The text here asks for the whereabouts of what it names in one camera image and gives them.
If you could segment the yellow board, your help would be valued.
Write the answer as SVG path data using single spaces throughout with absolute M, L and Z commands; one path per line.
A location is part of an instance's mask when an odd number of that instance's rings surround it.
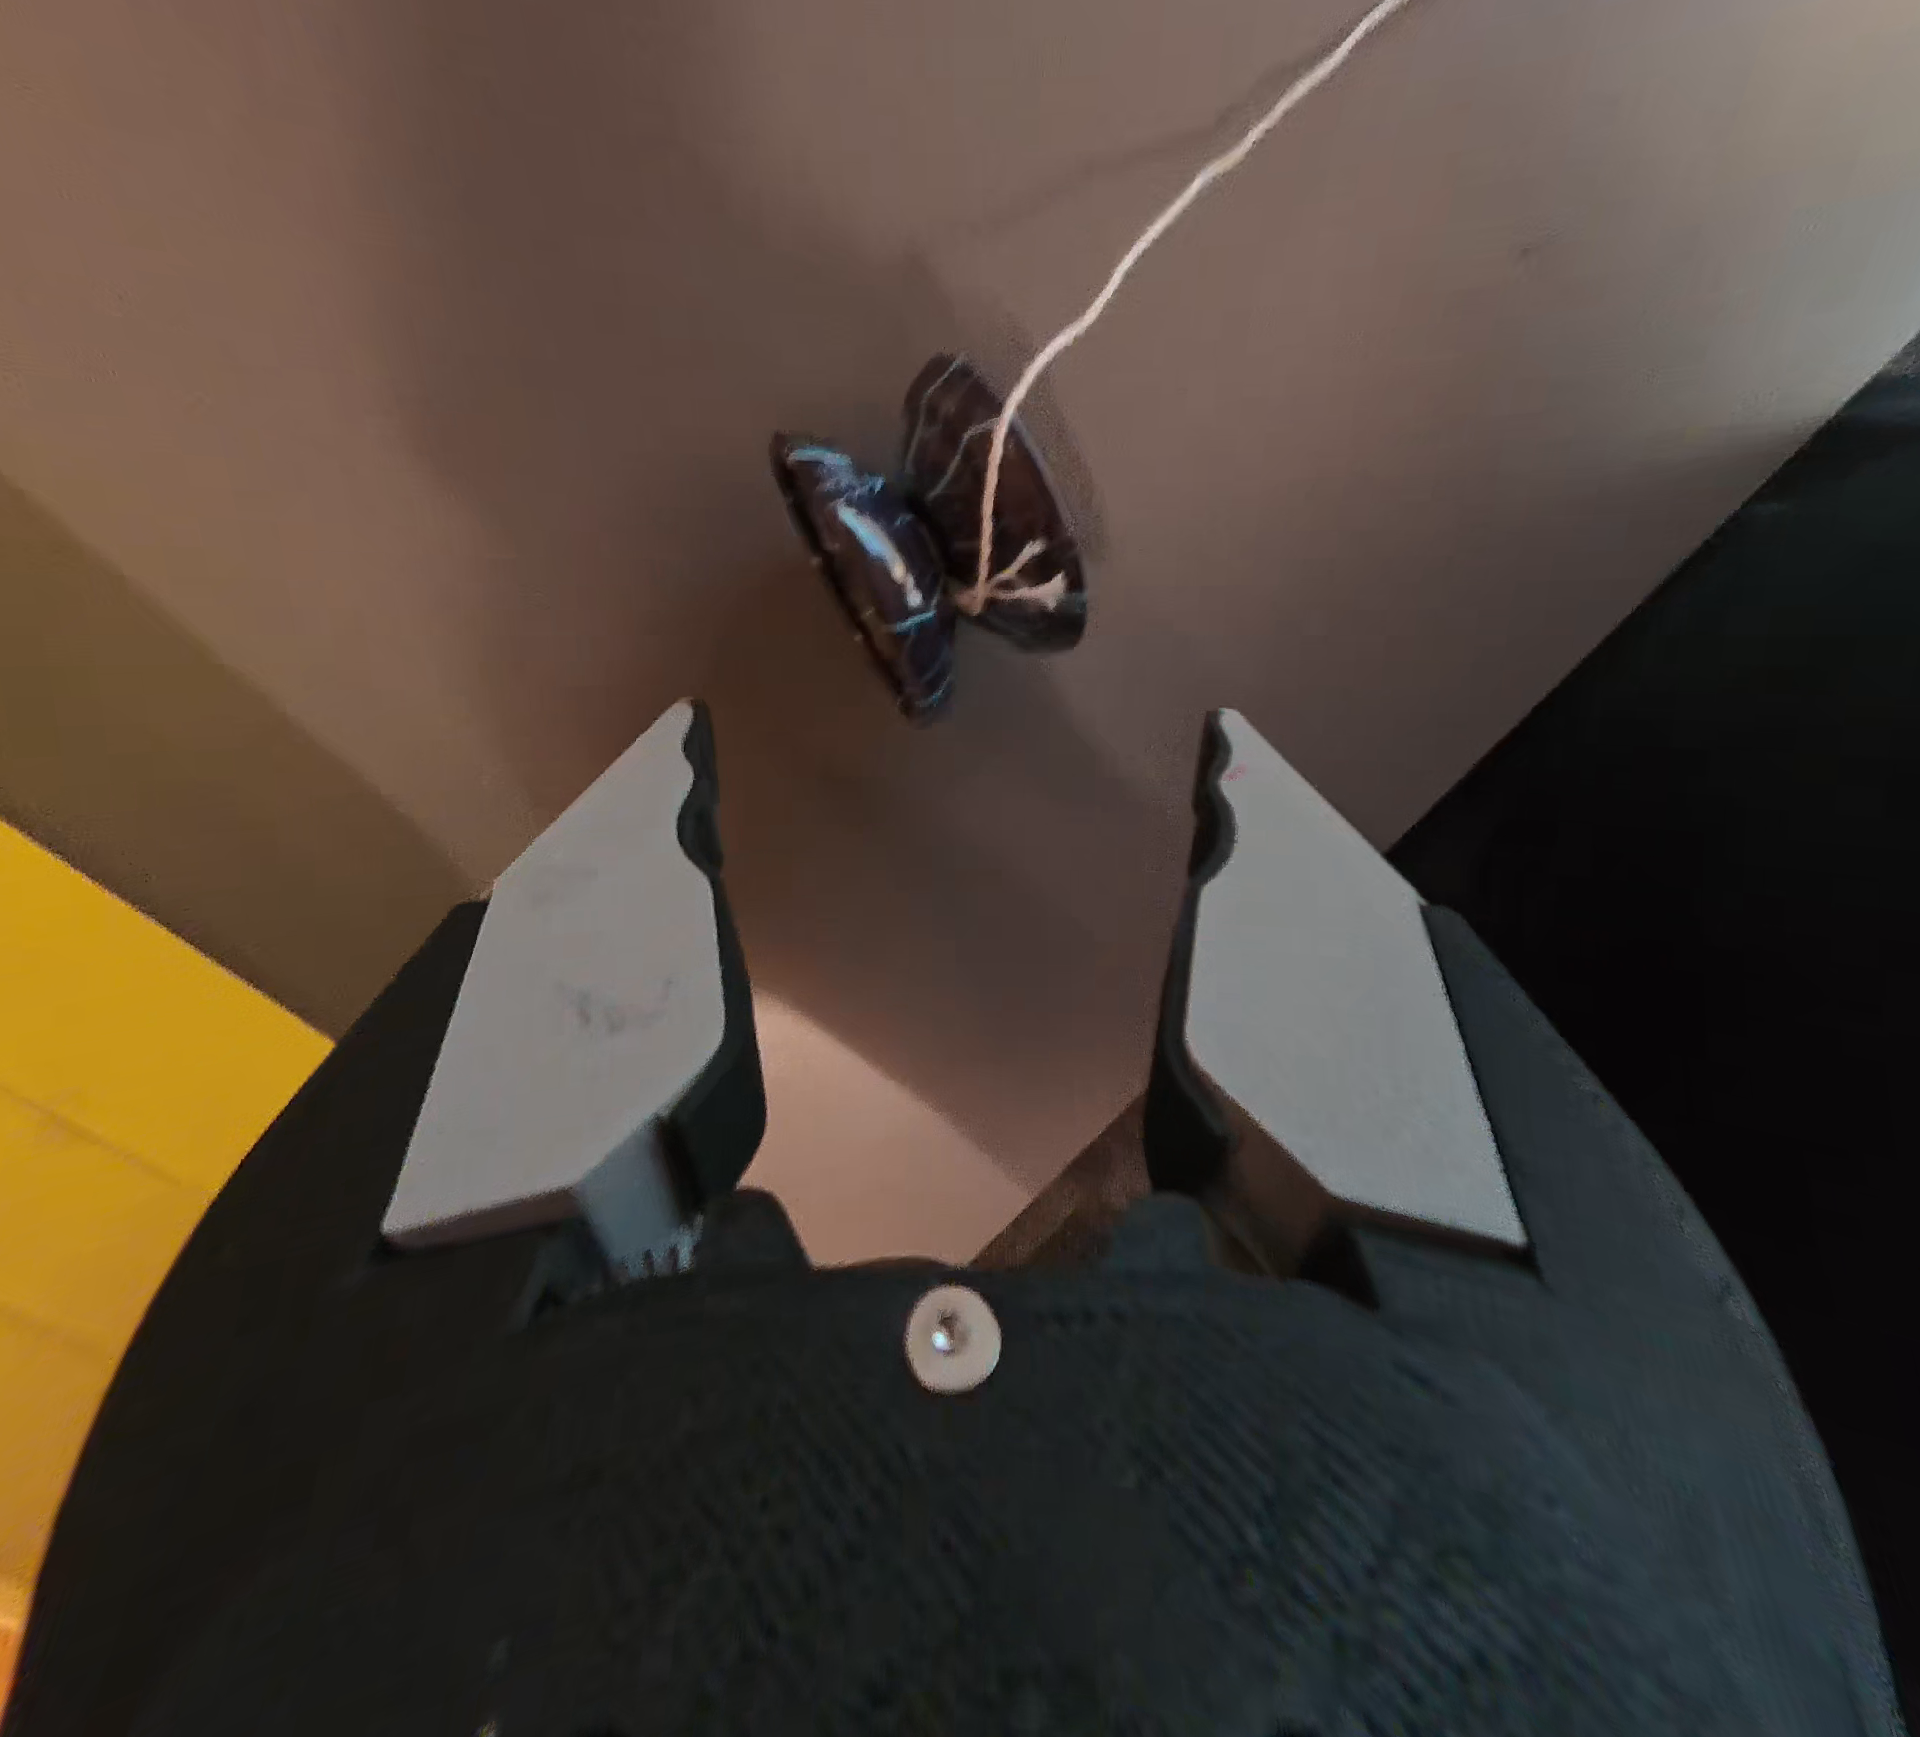
M 324 1036 L 2 831 L 2 1622 L 158 1286 Z

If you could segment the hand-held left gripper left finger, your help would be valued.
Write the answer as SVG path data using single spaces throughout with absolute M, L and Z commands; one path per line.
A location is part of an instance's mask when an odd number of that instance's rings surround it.
M 381 1241 L 576 1224 L 616 1277 L 691 1268 L 765 1130 L 743 958 L 684 701 L 493 880 Z

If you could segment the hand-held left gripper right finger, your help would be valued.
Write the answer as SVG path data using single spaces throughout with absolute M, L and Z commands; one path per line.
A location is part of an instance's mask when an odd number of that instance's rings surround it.
M 1359 1235 L 1495 1266 L 1527 1234 L 1428 903 L 1234 708 L 1201 724 L 1141 1099 L 1149 1187 L 1234 1268 Z

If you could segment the dark marbled yoyo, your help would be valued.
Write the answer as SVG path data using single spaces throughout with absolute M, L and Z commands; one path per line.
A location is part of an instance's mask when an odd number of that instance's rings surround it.
M 1066 500 L 1019 423 L 991 467 L 999 416 L 985 376 L 947 355 L 908 384 L 886 474 L 819 440 L 770 442 L 813 571 L 912 723 L 947 708 L 963 622 L 1028 654 L 1067 652 L 1088 631 L 1088 566 Z

